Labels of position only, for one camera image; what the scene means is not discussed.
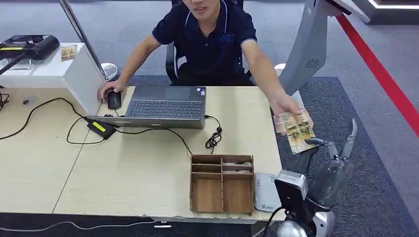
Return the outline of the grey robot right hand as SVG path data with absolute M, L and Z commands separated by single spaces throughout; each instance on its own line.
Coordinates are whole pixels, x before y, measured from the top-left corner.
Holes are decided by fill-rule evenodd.
M 352 176 L 353 165 L 349 161 L 358 125 L 355 119 L 351 121 L 352 131 L 346 139 L 342 151 L 339 152 L 333 141 L 320 138 L 307 138 L 307 144 L 316 144 L 328 148 L 329 160 L 316 174 L 309 185 L 308 199 L 324 209 L 330 209 L 346 189 Z

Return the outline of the person's right hand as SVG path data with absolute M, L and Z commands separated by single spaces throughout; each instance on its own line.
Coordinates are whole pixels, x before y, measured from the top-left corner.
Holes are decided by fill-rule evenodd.
M 110 92 L 122 92 L 126 88 L 126 82 L 116 80 L 102 84 L 97 92 L 97 99 L 100 103 L 104 103 Z

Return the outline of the person's left hand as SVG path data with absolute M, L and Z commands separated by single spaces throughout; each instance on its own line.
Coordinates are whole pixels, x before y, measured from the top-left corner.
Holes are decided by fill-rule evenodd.
M 279 93 L 273 98 L 269 99 L 270 107 L 274 115 L 285 112 L 292 112 L 294 115 L 301 115 L 306 112 L 303 105 L 298 104 L 292 97 L 286 93 Z

